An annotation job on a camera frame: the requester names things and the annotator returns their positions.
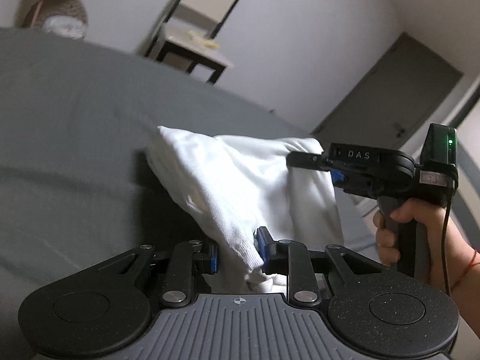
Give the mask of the person's right hand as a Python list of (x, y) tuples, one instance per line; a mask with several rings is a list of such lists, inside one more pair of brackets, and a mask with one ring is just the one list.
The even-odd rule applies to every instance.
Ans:
[[(429, 284), (437, 289), (446, 288), (443, 274), (442, 247), (448, 267), (448, 227), (450, 224), (447, 212), (436, 205), (411, 198), (400, 208), (395, 209), (389, 216), (399, 224), (406, 224), (415, 220), (423, 224), (427, 230), (427, 239), (430, 251)], [(373, 225), (376, 228), (376, 242), (378, 257), (387, 266), (400, 261), (401, 253), (397, 249), (397, 236), (387, 228), (386, 219), (381, 211), (373, 216)]]

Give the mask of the person's right forearm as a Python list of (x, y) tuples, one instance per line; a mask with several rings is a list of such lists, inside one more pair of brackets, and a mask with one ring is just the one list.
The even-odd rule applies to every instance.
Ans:
[(451, 297), (479, 341), (479, 252), (454, 224), (448, 227), (448, 269)]

